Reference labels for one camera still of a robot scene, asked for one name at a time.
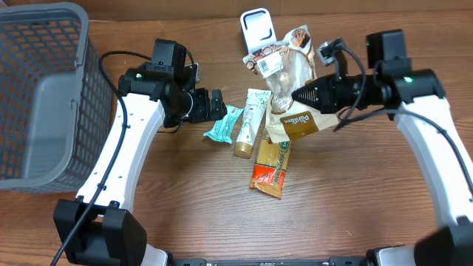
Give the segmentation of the teal wet wipes pack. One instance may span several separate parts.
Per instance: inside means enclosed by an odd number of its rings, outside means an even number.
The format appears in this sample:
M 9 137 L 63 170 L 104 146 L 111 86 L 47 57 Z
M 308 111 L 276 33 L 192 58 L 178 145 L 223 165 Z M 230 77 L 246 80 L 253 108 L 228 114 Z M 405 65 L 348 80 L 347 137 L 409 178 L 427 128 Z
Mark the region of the teal wet wipes pack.
M 226 106 L 227 114 L 222 120 L 215 122 L 212 130 L 205 132 L 203 137 L 209 137 L 211 140 L 232 144 L 231 134 L 235 124 L 243 113 L 243 109 L 228 105 Z

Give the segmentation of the beige bread snack bag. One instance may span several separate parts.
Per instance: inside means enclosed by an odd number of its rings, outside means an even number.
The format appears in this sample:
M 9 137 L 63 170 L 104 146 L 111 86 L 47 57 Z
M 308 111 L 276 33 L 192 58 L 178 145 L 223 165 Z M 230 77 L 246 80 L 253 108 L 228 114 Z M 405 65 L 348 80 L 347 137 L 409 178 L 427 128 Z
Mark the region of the beige bread snack bag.
M 265 129 L 274 143 L 294 141 L 338 123 L 335 114 L 292 99 L 292 93 L 316 79 L 314 49 L 306 25 L 288 32 L 281 41 L 246 55 L 245 66 L 262 77 L 271 96 Z

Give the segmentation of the white hair product tube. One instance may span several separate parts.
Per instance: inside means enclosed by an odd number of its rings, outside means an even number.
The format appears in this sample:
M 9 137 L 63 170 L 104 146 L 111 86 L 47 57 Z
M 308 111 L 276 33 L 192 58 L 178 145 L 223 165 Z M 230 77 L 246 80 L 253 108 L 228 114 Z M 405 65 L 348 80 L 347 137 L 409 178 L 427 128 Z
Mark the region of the white hair product tube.
M 242 125 L 234 149 L 234 154 L 236 156 L 245 159 L 248 159 L 251 156 L 253 145 L 270 96 L 271 91 L 269 90 L 248 90 Z

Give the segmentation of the orange spaghetti packet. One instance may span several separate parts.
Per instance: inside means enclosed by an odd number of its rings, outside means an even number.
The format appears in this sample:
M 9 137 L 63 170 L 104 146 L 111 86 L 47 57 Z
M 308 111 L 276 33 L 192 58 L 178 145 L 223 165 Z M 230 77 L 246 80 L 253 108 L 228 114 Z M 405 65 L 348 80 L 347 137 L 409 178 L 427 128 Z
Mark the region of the orange spaghetti packet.
M 281 199 L 291 148 L 290 141 L 273 143 L 264 129 L 250 187 Z

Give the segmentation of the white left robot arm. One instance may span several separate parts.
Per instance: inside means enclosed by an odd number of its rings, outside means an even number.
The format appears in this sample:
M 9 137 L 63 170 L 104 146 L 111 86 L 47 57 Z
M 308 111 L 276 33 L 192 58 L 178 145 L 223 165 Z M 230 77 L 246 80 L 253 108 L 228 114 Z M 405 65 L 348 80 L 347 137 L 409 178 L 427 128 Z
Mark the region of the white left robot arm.
M 168 251 L 152 247 L 133 216 L 137 181 L 159 132 L 184 123 L 218 121 L 227 114 L 220 90 L 196 87 L 199 66 L 176 41 L 157 39 L 152 56 L 130 68 L 117 84 L 117 110 L 101 154 L 74 200 L 61 199 L 53 220 L 61 239 L 51 263 L 74 265 L 172 265 Z

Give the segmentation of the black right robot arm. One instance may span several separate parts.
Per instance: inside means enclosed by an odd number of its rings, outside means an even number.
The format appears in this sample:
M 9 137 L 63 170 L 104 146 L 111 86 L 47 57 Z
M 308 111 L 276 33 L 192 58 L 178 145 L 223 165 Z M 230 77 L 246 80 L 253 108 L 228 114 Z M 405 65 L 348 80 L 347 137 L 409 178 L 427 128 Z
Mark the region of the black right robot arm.
M 347 72 L 350 54 L 341 39 L 318 48 L 332 75 L 293 92 L 295 101 L 337 114 L 339 126 L 386 115 L 415 154 L 435 209 L 437 230 L 412 246 L 367 251 L 358 265 L 470 265 L 472 263 L 472 160 L 455 128 L 445 90 L 431 69 L 415 70 L 404 32 L 366 37 L 367 65 Z

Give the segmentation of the white barcode scanner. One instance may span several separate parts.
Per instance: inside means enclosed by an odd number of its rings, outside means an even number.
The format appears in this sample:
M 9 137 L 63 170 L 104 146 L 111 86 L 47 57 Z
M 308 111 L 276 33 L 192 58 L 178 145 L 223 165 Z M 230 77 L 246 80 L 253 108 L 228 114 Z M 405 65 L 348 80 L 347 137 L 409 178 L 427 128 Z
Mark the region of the white barcode scanner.
M 249 53 L 277 42 L 276 32 L 267 9 L 260 7 L 245 11 L 239 20 Z

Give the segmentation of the grey plastic shopping basket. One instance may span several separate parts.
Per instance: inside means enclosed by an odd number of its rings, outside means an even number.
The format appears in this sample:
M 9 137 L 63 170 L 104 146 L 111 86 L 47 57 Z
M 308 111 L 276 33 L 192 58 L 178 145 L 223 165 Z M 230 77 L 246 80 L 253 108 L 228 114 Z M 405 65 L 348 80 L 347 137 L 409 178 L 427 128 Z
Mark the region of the grey plastic shopping basket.
M 1 10 L 1 188 L 77 191 L 109 133 L 112 91 L 77 4 Z

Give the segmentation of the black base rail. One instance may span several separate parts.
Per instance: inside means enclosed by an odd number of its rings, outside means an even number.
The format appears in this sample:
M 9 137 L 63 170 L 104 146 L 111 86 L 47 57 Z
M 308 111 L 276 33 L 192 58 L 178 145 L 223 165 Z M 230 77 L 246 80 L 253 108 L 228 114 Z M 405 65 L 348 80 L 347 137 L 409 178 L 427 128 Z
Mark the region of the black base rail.
M 329 259 L 205 260 L 173 259 L 171 266 L 367 266 L 363 256 L 333 256 Z

